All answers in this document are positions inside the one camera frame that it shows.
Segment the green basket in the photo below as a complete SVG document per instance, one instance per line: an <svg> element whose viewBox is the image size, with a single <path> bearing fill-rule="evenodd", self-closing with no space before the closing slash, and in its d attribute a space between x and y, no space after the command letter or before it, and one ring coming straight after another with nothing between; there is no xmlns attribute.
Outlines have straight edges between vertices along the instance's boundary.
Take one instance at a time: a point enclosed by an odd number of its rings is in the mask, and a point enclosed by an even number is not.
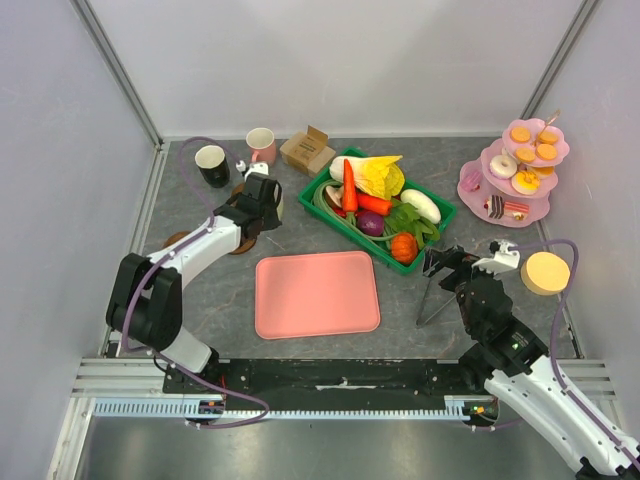
<svg viewBox="0 0 640 480"><path fill-rule="evenodd" d="M355 147L348 147L347 149L345 149L344 152L342 152L342 155L346 155L349 157L360 157L360 158L367 157L367 155L364 152L362 152L361 150ZM422 265L422 262L424 260L424 250L420 252L420 254L416 257L416 259L413 261L411 265L403 265L400 262L394 260L391 254L387 253L387 251L384 248L371 244L364 237L362 237L361 235L358 235L356 232L354 232L349 227L344 225L341 221L332 218L327 213L323 212L318 207L316 207L313 204L313 194L315 193L318 186L320 186L320 184L326 182L327 180L331 180L331 175L329 174L329 167L325 168L322 172L320 172L318 176L314 178L313 181L309 185L307 185L302 192L300 192L300 195L298 195L298 200L304 206L307 212L309 212L314 217L319 218L324 223L328 224L329 226L333 227L335 230L342 233L342 235L347 237L353 243L360 245L363 249L368 251L371 255L376 256L380 261L382 261L386 265L389 265L391 268L393 268L395 271L397 271L401 275L407 275L411 273L413 270L415 270L418 266ZM407 188L412 188L414 190L418 190L424 193L431 200L433 200L433 202L438 206L438 208L440 209L440 215L442 217L442 220L438 225L438 230L440 231L440 234L442 234L442 232L444 232L445 228L447 228L449 223L451 223L451 220L453 220L453 217L456 216L457 209L455 205L447 202L444 198L440 198L434 193L431 193L429 190L426 190L420 185L416 185L415 183L413 183L411 180L408 180L408 179L405 181L403 190Z"/></svg>

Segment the marble tabletop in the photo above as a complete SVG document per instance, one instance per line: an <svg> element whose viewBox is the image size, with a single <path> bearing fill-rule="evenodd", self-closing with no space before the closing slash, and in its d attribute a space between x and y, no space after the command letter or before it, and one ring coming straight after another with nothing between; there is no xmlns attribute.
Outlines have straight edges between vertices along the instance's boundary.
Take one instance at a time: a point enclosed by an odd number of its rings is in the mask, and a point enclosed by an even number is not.
<svg viewBox="0 0 640 480"><path fill-rule="evenodd" d="M494 138L378 138L332 139L330 146L341 152L356 146L371 155L401 154L399 166L407 178L458 207L458 214L444 234L447 246L459 244L467 251L489 255L489 243L504 238L524 244L540 239L536 225L509 229L486 223L471 213L456 194L458 172L465 162L475 160ZM241 158L248 158L244 141L223 142ZM172 234L193 230L208 214L180 175L177 163L179 142L170 145L155 201L144 252L161 248ZM214 205L223 203L233 186L242 181L232 168L232 181L222 189L209 187L193 162L199 145L186 150L188 172L210 196ZM223 357L232 358L440 358L457 359L471 345L460 313L452 303L427 326L416 329L415 320L426 279L415 271L401 276L374 259L380 303L380 326L370 333L263 340L254 327L255 268L265 257L356 250L358 247L326 224L304 211L298 193L311 179L278 159L272 173L283 187L283 225L260 235L254 248L243 255L227 255L215 262L184 292L184 325ZM548 343L557 298L540 297L525 288L518 272L503 277L505 290L513 299L513 313ZM424 315L436 311L450 293L432 284ZM563 324L559 354L575 357L570 333Z"/></svg>

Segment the pink donut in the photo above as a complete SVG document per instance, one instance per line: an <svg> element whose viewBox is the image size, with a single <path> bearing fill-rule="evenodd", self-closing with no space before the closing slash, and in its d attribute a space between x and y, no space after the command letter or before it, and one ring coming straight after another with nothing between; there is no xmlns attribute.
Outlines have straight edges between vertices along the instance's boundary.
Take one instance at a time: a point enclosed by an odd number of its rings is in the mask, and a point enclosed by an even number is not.
<svg viewBox="0 0 640 480"><path fill-rule="evenodd" d="M491 174L501 180L513 177L518 171L518 164L508 155L496 155L489 162Z"/></svg>

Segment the mug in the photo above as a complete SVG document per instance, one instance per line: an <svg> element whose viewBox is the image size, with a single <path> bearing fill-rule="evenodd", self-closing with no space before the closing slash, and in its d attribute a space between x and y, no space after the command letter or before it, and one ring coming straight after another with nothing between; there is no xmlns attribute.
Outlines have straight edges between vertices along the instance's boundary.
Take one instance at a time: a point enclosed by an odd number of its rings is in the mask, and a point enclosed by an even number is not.
<svg viewBox="0 0 640 480"><path fill-rule="evenodd" d="M251 163L276 161L276 137L268 128L254 128L247 133L247 145L251 149Z"/></svg>
<svg viewBox="0 0 640 480"><path fill-rule="evenodd" d="M216 145L202 147L196 153L196 165L209 185L222 188L231 178L224 150Z"/></svg>

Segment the orange pumpkin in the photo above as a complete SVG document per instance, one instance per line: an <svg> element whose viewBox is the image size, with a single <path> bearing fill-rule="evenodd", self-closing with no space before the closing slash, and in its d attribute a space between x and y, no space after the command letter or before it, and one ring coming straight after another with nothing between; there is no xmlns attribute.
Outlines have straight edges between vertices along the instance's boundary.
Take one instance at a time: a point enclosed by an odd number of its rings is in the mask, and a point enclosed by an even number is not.
<svg viewBox="0 0 640 480"><path fill-rule="evenodd" d="M411 263L418 256L418 242L410 233L399 233L391 241L391 256L404 265Z"/></svg>

